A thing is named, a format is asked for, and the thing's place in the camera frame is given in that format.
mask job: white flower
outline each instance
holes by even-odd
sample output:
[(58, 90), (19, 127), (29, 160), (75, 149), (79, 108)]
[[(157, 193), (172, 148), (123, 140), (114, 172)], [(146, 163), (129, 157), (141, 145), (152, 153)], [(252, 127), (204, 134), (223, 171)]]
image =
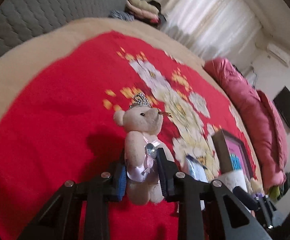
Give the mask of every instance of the white flower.
[(130, 61), (129, 64), (150, 89), (155, 89), (160, 86), (171, 89), (170, 84), (162, 76), (160, 71), (158, 71), (149, 61), (138, 59), (137, 61)]
[(239, 129), (239, 131), (242, 132), (243, 124), (241, 123), (239, 114), (237, 110), (234, 108), (234, 106), (232, 105), (232, 103), (229, 104), (229, 111), (231, 112), (232, 116), (235, 118), (237, 128)]
[(211, 136), (215, 134), (215, 129), (210, 123), (207, 124), (207, 131)]
[(199, 146), (193, 147), (183, 138), (173, 138), (173, 150), (175, 152), (175, 158), (179, 161), (181, 168), (184, 168), (186, 155), (190, 155), (206, 166), (205, 173), (208, 181), (212, 181), (218, 177), (219, 160), (216, 155), (213, 155), (210, 149), (202, 149)]
[(189, 101), (193, 104), (198, 112), (202, 113), (205, 117), (210, 118), (205, 98), (203, 98), (200, 94), (190, 92)]
[(160, 88), (155, 91), (154, 96), (165, 103), (165, 111), (171, 113), (173, 118), (170, 118), (170, 120), (178, 127), (181, 135), (183, 131), (188, 134), (190, 130), (196, 130), (200, 134), (203, 133), (204, 123), (199, 115), (175, 90)]

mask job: red blanket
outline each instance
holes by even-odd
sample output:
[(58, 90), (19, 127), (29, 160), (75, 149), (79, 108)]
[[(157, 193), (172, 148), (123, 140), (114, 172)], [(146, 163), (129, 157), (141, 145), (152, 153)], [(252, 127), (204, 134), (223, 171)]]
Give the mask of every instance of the red blanket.
[[(125, 132), (113, 121), (128, 109), (129, 94), (142, 90), (160, 109), (150, 89), (129, 65), (149, 60), (172, 88), (188, 89), (172, 78), (178, 71), (207, 102), (205, 124), (222, 127), (242, 141), (229, 101), (191, 68), (145, 42), (111, 32), (89, 40), (34, 78), (0, 122), (0, 237), (16, 239), (24, 226), (68, 179), (87, 181), (106, 171), (124, 145)], [(159, 139), (172, 151), (177, 127), (165, 117)], [(126, 197), (110, 205), (111, 239), (177, 239), (173, 203), (134, 206)]]

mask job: small stuffed toy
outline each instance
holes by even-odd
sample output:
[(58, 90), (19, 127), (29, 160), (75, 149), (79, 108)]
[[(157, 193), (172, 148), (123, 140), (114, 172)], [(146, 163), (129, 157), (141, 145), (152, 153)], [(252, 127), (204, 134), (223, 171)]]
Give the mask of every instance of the small stuffed toy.
[(125, 163), (127, 169), (127, 195), (135, 205), (145, 205), (149, 201), (160, 203), (164, 197), (161, 193), (156, 160), (146, 154), (146, 145), (151, 143), (155, 148), (162, 147), (167, 160), (174, 161), (168, 147), (158, 140), (163, 116), (169, 113), (152, 108), (144, 96), (139, 93), (127, 111), (116, 111), (114, 121), (124, 127)]

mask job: gray quilted wall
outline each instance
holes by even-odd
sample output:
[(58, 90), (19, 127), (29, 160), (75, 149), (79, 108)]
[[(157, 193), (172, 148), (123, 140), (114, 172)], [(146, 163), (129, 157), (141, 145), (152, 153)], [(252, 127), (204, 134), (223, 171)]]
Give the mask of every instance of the gray quilted wall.
[(107, 17), (126, 0), (4, 0), (0, 6), (0, 56), (33, 37), (83, 17)]

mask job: pink pillow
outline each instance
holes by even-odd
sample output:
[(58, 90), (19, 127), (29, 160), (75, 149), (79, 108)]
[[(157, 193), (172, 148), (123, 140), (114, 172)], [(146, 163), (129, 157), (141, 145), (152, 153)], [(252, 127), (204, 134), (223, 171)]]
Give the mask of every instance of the pink pillow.
[(281, 135), (282, 132), (278, 134), (282, 140), (278, 146), (276, 128), (279, 125), (275, 124), (272, 113), (229, 60), (216, 58), (208, 61), (205, 70), (221, 86), (240, 113), (260, 163), (264, 189), (282, 184), (285, 174), (284, 165), (282, 167), (280, 163), (285, 164), (287, 154), (280, 149), (285, 147), (286, 137)]
[(271, 100), (268, 99), (266, 94), (261, 90), (257, 90), (257, 93), (260, 97), (261, 102), (268, 110), (271, 115), (272, 120), (274, 121), (275, 130), (276, 130), (276, 139), (278, 146), (278, 156), (279, 156), (279, 167), (284, 169), (288, 160), (288, 144), (287, 144), (287, 134), (283, 126), (283, 121), (281, 120), (280, 114), (278, 113), (275, 105)]

